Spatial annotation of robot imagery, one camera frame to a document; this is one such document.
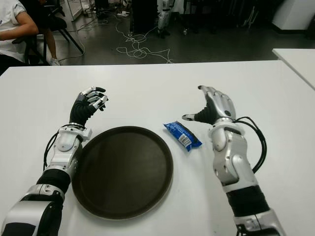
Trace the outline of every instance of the white t-shirt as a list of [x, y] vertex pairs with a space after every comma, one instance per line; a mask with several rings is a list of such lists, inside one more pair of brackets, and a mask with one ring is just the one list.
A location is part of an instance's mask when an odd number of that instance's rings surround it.
[[[19, 26], [16, 16], [26, 11], [18, 0], [0, 0], [0, 31], [13, 30]], [[25, 42], [12, 44], [12, 40], [0, 41], [0, 54], [13, 57], [24, 62]]]

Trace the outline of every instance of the silver arm segment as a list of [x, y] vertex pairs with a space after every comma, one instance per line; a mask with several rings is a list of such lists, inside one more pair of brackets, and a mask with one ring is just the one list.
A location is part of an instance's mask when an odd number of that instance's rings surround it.
[[234, 104], [226, 94], [213, 87], [199, 86], [198, 88], [203, 91], [207, 103], [211, 103], [214, 106], [220, 117], [236, 118]]
[[265, 202], [247, 160], [247, 141], [243, 136], [244, 130], [228, 119], [218, 120], [213, 127], [209, 131], [215, 153], [213, 169], [229, 198], [235, 215], [234, 222], [239, 232], [247, 235], [260, 232], [258, 235], [285, 236], [275, 212]]
[[52, 207], [54, 207], [52, 202], [18, 202], [6, 216], [2, 225], [1, 235], [13, 235], [14, 229], [16, 229], [22, 236], [37, 236], [42, 216]]
[[78, 166], [77, 157], [81, 154], [82, 144], [89, 140], [91, 129], [77, 128], [75, 126], [67, 126], [59, 129], [60, 137], [54, 144], [54, 155], [50, 165], [45, 169], [58, 169], [66, 172], [70, 179], [73, 178], [75, 170]]

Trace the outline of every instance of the blue snack package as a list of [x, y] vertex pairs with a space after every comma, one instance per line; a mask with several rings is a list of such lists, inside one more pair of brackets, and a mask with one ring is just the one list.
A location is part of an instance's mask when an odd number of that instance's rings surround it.
[[187, 149], [187, 151], [202, 145], [196, 136], [178, 121], [164, 124], [164, 126]]

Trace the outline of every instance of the round tray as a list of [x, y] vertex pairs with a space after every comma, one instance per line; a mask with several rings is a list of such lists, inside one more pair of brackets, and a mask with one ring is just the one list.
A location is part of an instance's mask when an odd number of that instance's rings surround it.
[[134, 126], [92, 139], [79, 158], [72, 188], [80, 204], [106, 219], [129, 219], [154, 207], [169, 189], [173, 159], [164, 140]]

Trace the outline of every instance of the person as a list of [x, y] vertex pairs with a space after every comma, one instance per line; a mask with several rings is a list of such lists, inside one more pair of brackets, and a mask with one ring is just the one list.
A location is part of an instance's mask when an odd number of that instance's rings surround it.
[[48, 13], [43, 6], [46, 3], [46, 0], [20, 0], [20, 2], [24, 5], [27, 13], [32, 17], [38, 26], [39, 33], [45, 36], [47, 46], [52, 57], [50, 64], [52, 66], [60, 65], [57, 60], [55, 39], [49, 28], [52, 20], [49, 18]]
[[16, 38], [38, 34], [38, 28], [18, 0], [1, 0], [0, 75], [11, 66], [24, 66], [26, 44], [12, 44]]

